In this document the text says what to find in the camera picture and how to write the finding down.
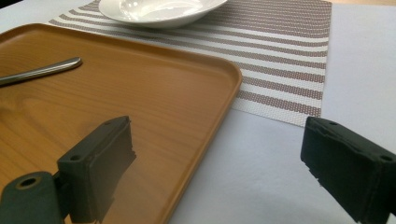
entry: butter knife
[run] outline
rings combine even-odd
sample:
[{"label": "butter knife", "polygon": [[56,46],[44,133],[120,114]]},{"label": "butter knife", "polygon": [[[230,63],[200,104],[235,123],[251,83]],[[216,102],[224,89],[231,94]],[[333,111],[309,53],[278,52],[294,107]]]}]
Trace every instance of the butter knife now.
[{"label": "butter knife", "polygon": [[43,77],[43,76],[59,73],[62,71],[79,67],[81,64],[82,64],[81,58],[76,57],[59,63],[50,64],[45,67],[37,68],[35,70],[31,70],[28,72],[18,73],[6,77],[0,77],[0,87],[36,77]]}]

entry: striped placemat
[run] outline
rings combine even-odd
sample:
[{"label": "striped placemat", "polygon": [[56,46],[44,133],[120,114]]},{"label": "striped placemat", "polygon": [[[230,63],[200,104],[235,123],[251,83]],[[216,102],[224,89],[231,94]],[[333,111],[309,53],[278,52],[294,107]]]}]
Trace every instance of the striped placemat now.
[{"label": "striped placemat", "polygon": [[236,63],[243,83],[233,108],[304,126],[320,117],[332,4],[319,0],[229,0],[173,30],[110,20],[99,0],[49,24],[218,56]]}]

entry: white tablecloth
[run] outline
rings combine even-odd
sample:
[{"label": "white tablecloth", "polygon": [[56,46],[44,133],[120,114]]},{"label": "white tablecloth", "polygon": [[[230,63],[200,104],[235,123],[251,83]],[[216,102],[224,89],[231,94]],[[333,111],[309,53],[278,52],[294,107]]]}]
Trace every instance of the white tablecloth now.
[{"label": "white tablecloth", "polygon": [[[91,0],[24,0],[0,32]],[[322,117],[396,153],[396,7],[338,5]],[[170,223],[354,223],[300,161],[304,129],[231,110]],[[396,223],[391,216],[389,223]]]}]

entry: wooden tray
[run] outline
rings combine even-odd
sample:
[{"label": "wooden tray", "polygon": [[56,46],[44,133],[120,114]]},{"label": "wooden tray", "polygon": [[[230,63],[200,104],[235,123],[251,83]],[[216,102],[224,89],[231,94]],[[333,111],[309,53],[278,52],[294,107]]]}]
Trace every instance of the wooden tray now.
[{"label": "wooden tray", "polygon": [[42,24],[0,35],[0,77],[72,57],[77,69],[0,88],[0,189],[128,115],[137,159],[104,223],[164,223],[227,113],[241,73],[220,58]]}]

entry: white bowl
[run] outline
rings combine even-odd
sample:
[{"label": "white bowl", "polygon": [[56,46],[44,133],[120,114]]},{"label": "white bowl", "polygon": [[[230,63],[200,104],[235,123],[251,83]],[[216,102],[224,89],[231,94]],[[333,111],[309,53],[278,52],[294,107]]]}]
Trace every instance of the white bowl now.
[{"label": "white bowl", "polygon": [[227,0],[102,0],[99,11],[116,21],[176,28],[202,18]]}]

